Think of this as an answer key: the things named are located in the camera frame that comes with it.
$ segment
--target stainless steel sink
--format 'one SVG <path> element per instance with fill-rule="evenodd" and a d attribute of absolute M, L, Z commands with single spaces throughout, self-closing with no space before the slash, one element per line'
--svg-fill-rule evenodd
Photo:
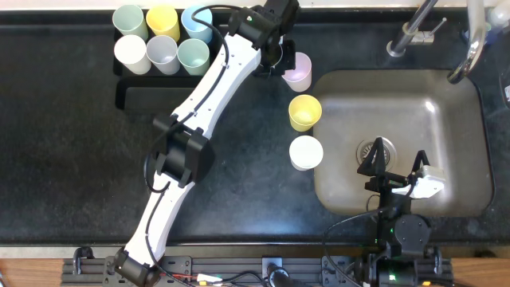
<path fill-rule="evenodd" d="M 378 136 L 385 138 L 389 171 L 408 175 L 419 150 L 444 169 L 445 189 L 414 200 L 412 211 L 426 216 L 476 216 L 492 199 L 480 100 L 468 79 L 457 85 L 448 71 L 336 71 L 313 90 L 323 114 L 313 128 L 324 159 L 315 169 L 316 193 L 330 211 L 365 211 L 368 177 L 356 169 Z M 377 198 L 370 209 L 378 205 Z"/>

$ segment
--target faucet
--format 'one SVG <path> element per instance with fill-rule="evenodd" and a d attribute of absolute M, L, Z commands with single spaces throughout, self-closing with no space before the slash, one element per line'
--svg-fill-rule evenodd
<path fill-rule="evenodd" d="M 485 10 L 482 0 L 466 0 L 469 17 L 469 47 L 466 58 L 447 76 L 450 83 L 456 84 L 466 77 L 474 68 L 481 55 L 485 43 Z M 423 19 L 430 13 L 437 0 L 425 0 L 411 20 L 402 26 L 395 41 L 390 41 L 386 51 L 392 57 L 401 57 L 406 52 L 406 47 L 418 34 L 418 27 Z"/>

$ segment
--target wooden floor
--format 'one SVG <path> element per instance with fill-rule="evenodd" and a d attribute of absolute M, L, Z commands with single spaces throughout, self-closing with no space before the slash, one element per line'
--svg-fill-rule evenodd
<path fill-rule="evenodd" d="M 57 287 L 61 283 L 61 259 L 0 259 L 6 287 Z M 453 259 L 456 281 L 472 287 L 510 286 L 510 259 Z"/>

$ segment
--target sink drain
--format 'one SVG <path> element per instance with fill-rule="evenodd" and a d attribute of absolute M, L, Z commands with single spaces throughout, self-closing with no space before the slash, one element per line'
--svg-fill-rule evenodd
<path fill-rule="evenodd" d="M 364 140 L 359 144 L 356 150 L 358 164 L 361 164 L 368 156 L 372 145 L 374 145 L 373 140 Z M 397 160 L 397 151 L 395 150 L 395 146 L 386 138 L 382 138 L 382 145 L 384 146 L 384 163 L 386 164 L 386 170 L 389 171 Z"/>

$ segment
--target cup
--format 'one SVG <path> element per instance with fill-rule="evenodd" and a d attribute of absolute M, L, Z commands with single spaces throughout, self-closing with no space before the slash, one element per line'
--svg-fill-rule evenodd
<path fill-rule="evenodd" d="M 209 69 L 209 47 L 202 40 L 185 40 L 178 47 L 177 57 L 191 76 L 203 76 Z"/>
<path fill-rule="evenodd" d="M 146 51 L 145 41 L 136 35 L 123 36 L 113 49 L 117 60 L 137 75 L 143 75 L 151 69 Z"/>
<path fill-rule="evenodd" d="M 301 52 L 296 52 L 296 68 L 281 76 L 294 92 L 304 92 L 312 84 L 312 61 Z"/>
<path fill-rule="evenodd" d="M 298 171 L 307 171 L 319 165 L 324 150 L 319 140 L 312 136 L 298 136 L 288 149 L 292 166 Z"/>
<path fill-rule="evenodd" d="M 147 12 L 147 24 L 157 36 L 167 35 L 175 41 L 179 41 L 181 33 L 178 23 L 179 18 L 173 6 L 154 6 Z"/>
<path fill-rule="evenodd" d="M 202 5 L 196 5 L 184 10 L 181 15 L 181 22 L 191 38 L 200 39 L 205 43 L 209 43 L 213 38 L 213 30 L 191 19 L 191 15 L 193 15 L 196 10 L 203 7 Z M 213 23 L 213 14 L 209 9 L 200 11 L 195 17 L 209 24 Z"/>
<path fill-rule="evenodd" d="M 143 11 L 137 5 L 124 5 L 113 12 L 113 25 L 125 36 L 136 35 L 144 41 L 149 38 Z"/>
<path fill-rule="evenodd" d="M 310 95 L 300 95 L 291 100 L 288 106 L 290 125 L 298 132 L 306 132 L 319 121 L 322 107 L 319 101 Z"/>
<path fill-rule="evenodd" d="M 171 37 L 153 37 L 147 43 L 147 57 L 165 75 L 175 74 L 181 65 L 177 58 L 177 43 Z"/>

